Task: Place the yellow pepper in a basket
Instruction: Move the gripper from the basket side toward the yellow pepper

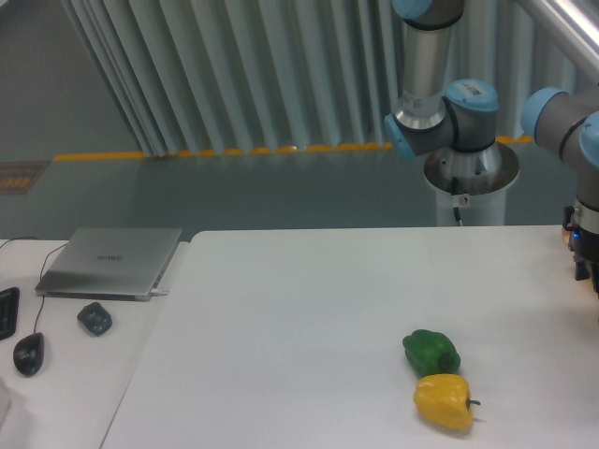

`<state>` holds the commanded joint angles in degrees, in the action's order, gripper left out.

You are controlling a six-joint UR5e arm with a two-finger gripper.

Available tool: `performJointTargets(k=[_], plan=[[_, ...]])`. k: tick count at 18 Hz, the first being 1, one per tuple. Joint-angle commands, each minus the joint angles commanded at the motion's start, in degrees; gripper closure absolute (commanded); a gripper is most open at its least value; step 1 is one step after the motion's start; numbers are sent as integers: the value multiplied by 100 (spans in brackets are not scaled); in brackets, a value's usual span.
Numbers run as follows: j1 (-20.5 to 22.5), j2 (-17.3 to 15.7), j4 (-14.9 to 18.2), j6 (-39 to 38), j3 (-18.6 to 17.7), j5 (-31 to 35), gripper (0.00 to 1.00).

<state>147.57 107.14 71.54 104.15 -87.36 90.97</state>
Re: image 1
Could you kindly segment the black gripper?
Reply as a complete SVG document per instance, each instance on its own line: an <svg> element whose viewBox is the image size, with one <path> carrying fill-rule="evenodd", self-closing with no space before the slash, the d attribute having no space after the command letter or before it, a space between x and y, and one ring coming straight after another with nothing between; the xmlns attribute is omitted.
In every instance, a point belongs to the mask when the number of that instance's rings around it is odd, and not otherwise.
<svg viewBox="0 0 599 449"><path fill-rule="evenodd" d="M598 211L584 205L566 206L562 230L567 246L574 254L575 279L590 280L598 294Z"/></svg>

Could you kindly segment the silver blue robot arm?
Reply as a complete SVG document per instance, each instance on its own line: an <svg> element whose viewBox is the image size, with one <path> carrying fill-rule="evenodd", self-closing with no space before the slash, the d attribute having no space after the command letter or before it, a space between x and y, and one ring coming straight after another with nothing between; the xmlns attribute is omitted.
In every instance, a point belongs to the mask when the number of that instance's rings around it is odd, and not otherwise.
<svg viewBox="0 0 599 449"><path fill-rule="evenodd" d="M496 139L498 95L476 79L444 84L450 31L461 1L397 1L406 24L402 94L384 120L405 159L425 157L424 176L436 195L440 226L502 225L507 189L519 174L516 154ZM547 87L525 102L526 135L577 176L575 201L562 228L577 280L598 279L598 92L569 94Z"/></svg>

